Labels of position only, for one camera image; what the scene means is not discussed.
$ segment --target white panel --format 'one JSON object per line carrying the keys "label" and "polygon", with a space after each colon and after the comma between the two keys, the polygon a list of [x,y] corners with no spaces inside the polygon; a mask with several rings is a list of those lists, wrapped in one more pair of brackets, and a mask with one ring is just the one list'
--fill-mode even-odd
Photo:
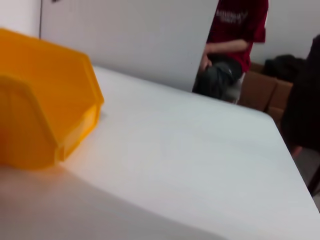
{"label": "white panel", "polygon": [[41,0],[0,0],[0,27],[38,37]]}
{"label": "white panel", "polygon": [[217,2],[44,0],[42,37],[96,65],[191,91]]}
{"label": "white panel", "polygon": [[258,63],[284,54],[306,58],[320,34],[319,0],[270,0],[266,43],[256,44],[251,58]]}

